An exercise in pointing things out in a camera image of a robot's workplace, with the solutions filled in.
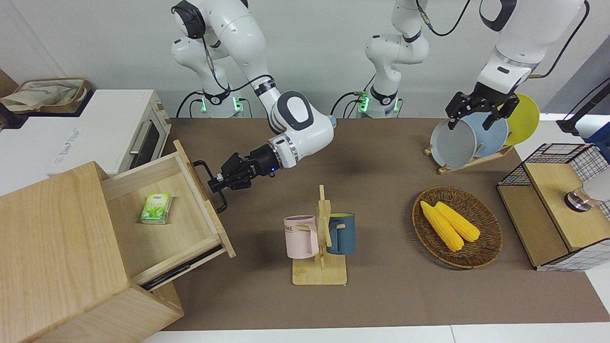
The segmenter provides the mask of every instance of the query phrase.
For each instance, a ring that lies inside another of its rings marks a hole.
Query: corn cob
[[[436,210],[425,201],[420,202],[423,215],[430,222],[440,239],[443,240],[447,248],[451,251],[458,251],[464,246],[464,241],[453,229],[451,224]]]
[[[469,242],[474,242],[479,239],[481,232],[476,226],[472,225],[461,214],[447,206],[442,201],[436,203],[434,208],[453,226],[457,233]]]

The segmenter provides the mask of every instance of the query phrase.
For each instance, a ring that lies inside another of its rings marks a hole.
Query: white plate
[[[488,131],[483,128],[483,122],[489,113],[473,113],[462,118],[475,132],[477,144],[483,144],[476,152],[475,157],[486,157],[495,154],[502,149],[508,137],[508,122],[501,118],[497,120]]]
[[[441,121],[432,132],[432,157],[441,167],[457,169],[470,162],[476,151],[476,135],[467,123],[458,121],[449,130],[449,119]]]

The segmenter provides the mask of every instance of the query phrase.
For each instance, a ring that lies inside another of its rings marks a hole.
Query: brown table mat
[[[438,122],[339,120],[321,152],[273,179],[253,180],[251,189],[225,191],[229,207],[220,218],[237,257],[224,254],[174,282],[185,316],[167,330],[610,320],[584,273],[536,272],[529,264],[495,189],[519,164],[517,154],[440,176],[422,153]],[[214,173],[233,152],[248,154],[273,136],[266,120],[173,123],[170,140],[179,139],[192,161],[204,159]],[[205,183],[205,171],[198,172]],[[356,214],[357,252],[347,256],[346,286],[291,282],[282,219],[315,214],[319,184],[334,212]],[[451,270],[409,239],[415,198],[440,185],[468,190],[497,216],[504,247],[491,265]]]

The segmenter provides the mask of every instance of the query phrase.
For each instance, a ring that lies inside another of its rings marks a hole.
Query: oven door
[[[167,133],[163,130],[159,118],[154,115],[150,107],[147,108],[147,111],[149,115],[140,124],[134,143],[129,149],[132,160],[128,169],[139,167],[159,158],[167,139]]]

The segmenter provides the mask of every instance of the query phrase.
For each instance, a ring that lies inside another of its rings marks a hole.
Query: round wicker tray
[[[442,201],[453,208],[481,231],[479,239],[472,243],[464,241],[464,247],[456,252],[449,250],[423,215],[421,200],[432,206]],[[424,191],[415,201],[412,219],[415,233],[424,247],[452,266],[463,269],[483,267],[493,262],[502,250],[502,231],[498,220],[481,200],[465,190],[442,186]]]

